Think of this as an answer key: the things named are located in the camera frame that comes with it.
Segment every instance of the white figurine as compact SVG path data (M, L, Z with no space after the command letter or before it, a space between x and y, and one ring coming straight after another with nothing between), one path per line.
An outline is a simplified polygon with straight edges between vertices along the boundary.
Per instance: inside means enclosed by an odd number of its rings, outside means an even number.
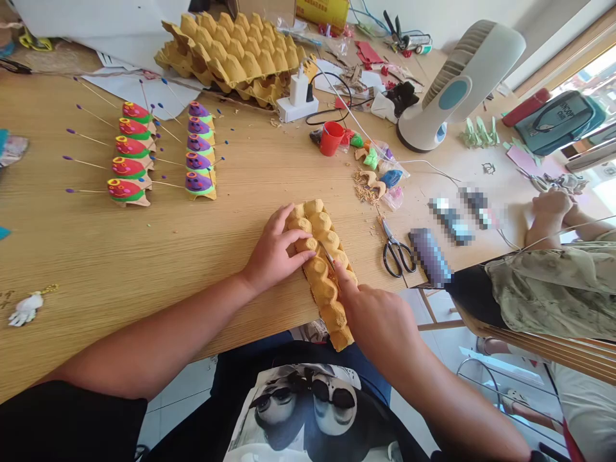
M15 312L9 317L9 325L21 327L25 323L29 323L37 315L37 309L43 306L43 297L40 291L34 292L25 300L17 304Z

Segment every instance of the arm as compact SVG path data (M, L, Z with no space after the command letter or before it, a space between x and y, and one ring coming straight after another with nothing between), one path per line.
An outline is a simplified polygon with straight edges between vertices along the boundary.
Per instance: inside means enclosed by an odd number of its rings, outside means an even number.
M302 230L282 233L293 207L271 216L238 274L100 339L39 383L61 380L106 395L153 399L237 310L314 257L286 252L297 239L311 236Z
M532 245L528 250L561 248L558 233L561 230L563 218L572 205L568 194L557 188L551 188L549 191L539 194L539 197L533 198L535 221L526 233L524 245L529 246L544 237L547 237L547 239Z
M531 459L530 448L513 424L434 356L403 299L369 286L356 287L338 262L336 276L360 349L422 414L442 449L473 460Z
M567 227L584 225L584 223L589 223L594 221L593 217L586 215L582 212L577 203L574 203L571 209L565 214L564 224ZM591 223L589 225L580 226L576 228L577 236L582 241L596 241L597 238L610 231L614 231L616 227L612 226L605 221L598 221L596 223Z

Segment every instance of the black scissors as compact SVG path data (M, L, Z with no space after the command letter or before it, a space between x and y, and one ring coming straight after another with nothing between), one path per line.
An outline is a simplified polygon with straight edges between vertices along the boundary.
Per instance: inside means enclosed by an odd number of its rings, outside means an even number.
M389 226L387 226L385 219L383 219L381 223L383 225L383 229L385 230L385 234L387 235L387 243L385 244L385 247L383 247L383 263L385 263L385 269L390 275L396 278L401 277L402 279L404 279L404 283L408 287L409 285L406 283L406 279L404 278L404 270L402 269L402 267L404 267L404 269L408 273L415 272L415 270L417 269L417 266L415 265L415 261L413 260L413 251L410 249L410 247L408 247L408 245L401 244L400 241L398 241L398 239L393 237L393 234L391 233ZM396 252L393 249L394 246L398 247L398 255L400 255L400 257L396 255ZM407 264L407 259L404 253L402 252L402 249L405 249L406 253L409 256L408 259L411 261L410 266ZM393 256L393 260L396 262L396 267L398 270L396 273L394 273L391 270L391 268L389 267L389 264L387 263L387 251L388 250L390 254Z

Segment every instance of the pink paper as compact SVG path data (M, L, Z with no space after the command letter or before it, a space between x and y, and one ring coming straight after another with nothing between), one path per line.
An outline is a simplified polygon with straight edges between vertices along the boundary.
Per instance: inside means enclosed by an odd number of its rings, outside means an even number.
M535 161L528 152L517 146L512 146L511 149L507 151L507 156L529 175L543 176L543 172L537 167Z

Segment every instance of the red cup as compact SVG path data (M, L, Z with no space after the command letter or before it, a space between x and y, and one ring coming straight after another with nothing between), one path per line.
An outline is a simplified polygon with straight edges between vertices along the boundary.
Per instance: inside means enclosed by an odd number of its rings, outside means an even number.
M321 135L321 154L331 157L336 154L336 149L345 135L345 128L337 122L325 122Z

